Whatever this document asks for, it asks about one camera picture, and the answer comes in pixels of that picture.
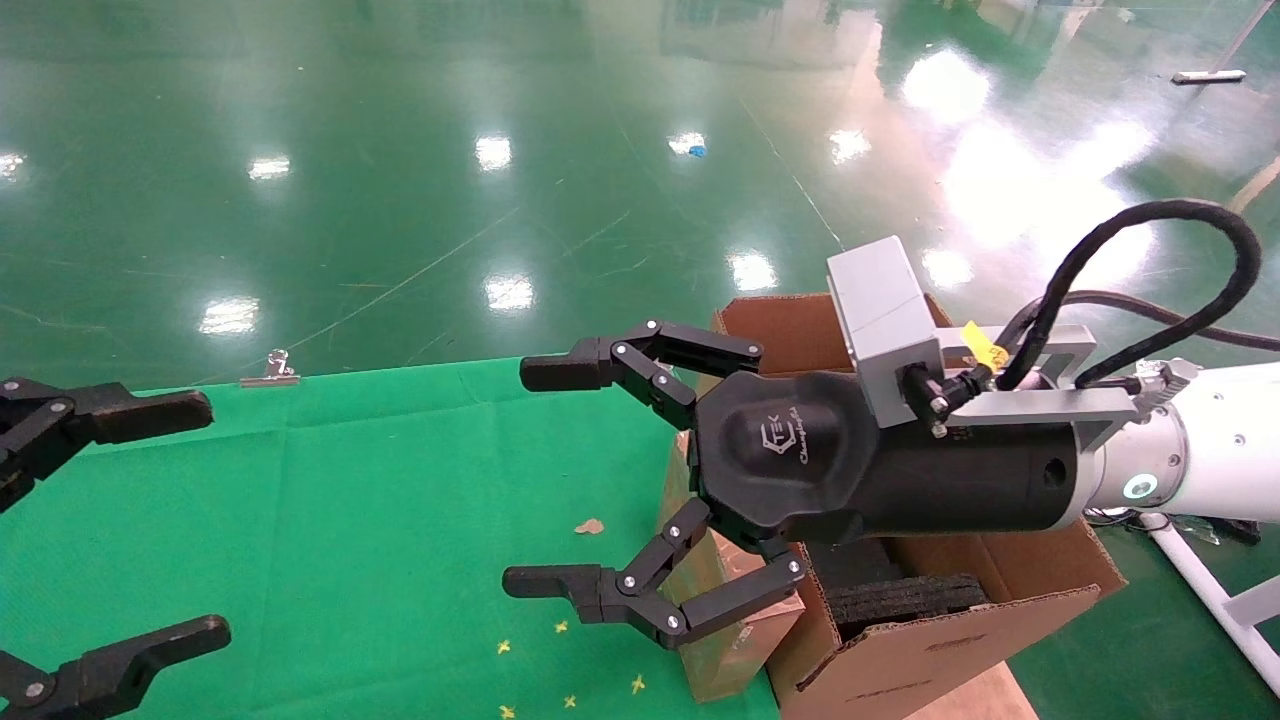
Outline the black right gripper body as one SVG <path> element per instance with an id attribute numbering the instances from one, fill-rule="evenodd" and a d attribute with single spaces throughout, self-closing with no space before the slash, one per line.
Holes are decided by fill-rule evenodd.
<path id="1" fill-rule="evenodd" d="M 1047 530 L 1079 468 L 1068 423 L 881 427 L 840 372 L 733 373 L 696 401 L 690 439 L 698 496 L 742 547 Z"/>

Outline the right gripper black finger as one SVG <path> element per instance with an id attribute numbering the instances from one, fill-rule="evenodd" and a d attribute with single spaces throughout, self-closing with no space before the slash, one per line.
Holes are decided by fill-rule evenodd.
<path id="1" fill-rule="evenodd" d="M 763 346 L 753 340 L 649 320 L 622 334 L 582 338 L 566 354 L 522 357 L 520 382 L 535 393 L 618 386 L 676 430 L 689 430 L 698 393 L 675 369 L 723 379 L 758 373 L 762 356 Z"/>
<path id="2" fill-rule="evenodd" d="M 503 591 L 513 598 L 567 600 L 584 624 L 628 624 L 666 650 L 709 637 L 786 600 L 806 564 L 783 541 L 768 539 L 763 568 L 695 594 L 682 603 L 659 588 L 705 537 L 716 515 L 701 498 L 687 500 L 622 570 L 598 564 L 507 568 Z"/>

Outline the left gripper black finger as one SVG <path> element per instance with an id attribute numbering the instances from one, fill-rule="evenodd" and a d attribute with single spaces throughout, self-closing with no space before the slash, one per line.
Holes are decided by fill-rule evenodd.
<path id="1" fill-rule="evenodd" d="M 90 445 L 123 445 L 214 423 L 195 389 L 140 397 L 123 384 L 60 388 L 14 377 L 1 387 L 1 511 Z"/>
<path id="2" fill-rule="evenodd" d="M 110 719 L 140 707 L 166 667 L 228 647 L 230 625 L 205 615 L 82 653 L 47 673 L 1 652 L 3 719 Z"/>

